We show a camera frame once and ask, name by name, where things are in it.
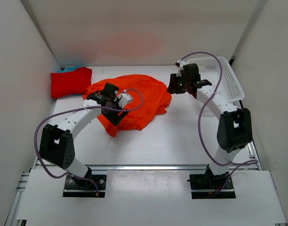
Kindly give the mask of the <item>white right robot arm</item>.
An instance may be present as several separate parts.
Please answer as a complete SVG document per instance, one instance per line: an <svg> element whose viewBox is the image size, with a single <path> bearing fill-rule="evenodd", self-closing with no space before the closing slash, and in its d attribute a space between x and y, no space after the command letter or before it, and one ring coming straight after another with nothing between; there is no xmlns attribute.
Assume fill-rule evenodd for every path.
<svg viewBox="0 0 288 226"><path fill-rule="evenodd" d="M250 111L236 107L214 91L210 81L201 79L197 64L176 65L178 71L171 74L167 92L189 93L218 119L218 149L206 168L205 178L212 183L219 183L228 177L229 166L235 156L253 139Z"/></svg>

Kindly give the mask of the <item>orange t shirt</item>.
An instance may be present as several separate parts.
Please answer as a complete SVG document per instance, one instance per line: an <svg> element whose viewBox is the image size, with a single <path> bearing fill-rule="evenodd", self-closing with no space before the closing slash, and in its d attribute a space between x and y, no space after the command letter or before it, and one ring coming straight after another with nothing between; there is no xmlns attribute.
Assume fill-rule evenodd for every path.
<svg viewBox="0 0 288 226"><path fill-rule="evenodd" d="M167 92L166 85L148 75L131 74L116 78L104 79L87 87L84 99L92 92L102 90L106 83L117 86L120 91L125 89L133 97L133 101L126 106L127 109L140 107L129 112L118 126L112 125L103 115L98 120L104 126L105 131L115 137L120 130L144 129L156 115L165 114L166 108L171 102L171 94Z"/></svg>

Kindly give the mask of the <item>red t shirt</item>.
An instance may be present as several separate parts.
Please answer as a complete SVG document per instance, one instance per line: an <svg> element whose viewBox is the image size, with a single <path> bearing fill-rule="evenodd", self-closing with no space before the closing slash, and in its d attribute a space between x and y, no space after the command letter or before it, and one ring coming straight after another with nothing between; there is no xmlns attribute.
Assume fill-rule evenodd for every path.
<svg viewBox="0 0 288 226"><path fill-rule="evenodd" d="M91 85L92 70L79 67L73 71L51 73L51 98L81 95Z"/></svg>

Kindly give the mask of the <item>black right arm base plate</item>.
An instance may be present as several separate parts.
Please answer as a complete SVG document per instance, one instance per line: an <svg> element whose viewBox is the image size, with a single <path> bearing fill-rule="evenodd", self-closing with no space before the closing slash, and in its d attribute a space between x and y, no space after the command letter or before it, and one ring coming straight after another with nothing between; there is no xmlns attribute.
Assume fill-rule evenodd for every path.
<svg viewBox="0 0 288 226"><path fill-rule="evenodd" d="M190 174L192 199L235 199L236 194L229 173L211 178L206 174Z"/></svg>

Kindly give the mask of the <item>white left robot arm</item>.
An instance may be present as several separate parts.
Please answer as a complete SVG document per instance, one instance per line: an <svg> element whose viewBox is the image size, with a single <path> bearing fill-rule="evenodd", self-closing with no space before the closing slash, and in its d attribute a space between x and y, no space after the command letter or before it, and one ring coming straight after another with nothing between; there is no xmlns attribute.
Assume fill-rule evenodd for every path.
<svg viewBox="0 0 288 226"><path fill-rule="evenodd" d="M86 97L79 111L73 112L58 124L47 124L43 128L40 157L73 175L76 183L89 183L92 173L75 156L75 138L100 115L112 125L118 125L128 114L126 105L132 101L130 94L120 92L117 86L106 83L103 90L92 92Z"/></svg>

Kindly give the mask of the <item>teal t shirt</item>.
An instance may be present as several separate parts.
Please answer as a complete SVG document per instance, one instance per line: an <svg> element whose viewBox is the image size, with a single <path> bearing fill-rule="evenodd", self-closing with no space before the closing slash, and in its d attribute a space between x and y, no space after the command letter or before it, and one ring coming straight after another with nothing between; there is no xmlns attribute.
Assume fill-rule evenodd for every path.
<svg viewBox="0 0 288 226"><path fill-rule="evenodd" d="M74 70L76 70L78 68L79 68L79 66L68 66L68 67L62 68L58 71L55 71L55 73L73 72Z"/></svg>

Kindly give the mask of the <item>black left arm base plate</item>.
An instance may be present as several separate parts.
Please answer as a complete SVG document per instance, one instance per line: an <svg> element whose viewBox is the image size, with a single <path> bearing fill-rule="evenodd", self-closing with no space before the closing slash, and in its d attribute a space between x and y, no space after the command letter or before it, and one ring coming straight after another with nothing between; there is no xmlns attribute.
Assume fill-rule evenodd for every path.
<svg viewBox="0 0 288 226"><path fill-rule="evenodd" d="M92 182L78 180L67 175L64 183L63 197L104 198L107 175L92 173L92 180L95 182L98 192Z"/></svg>

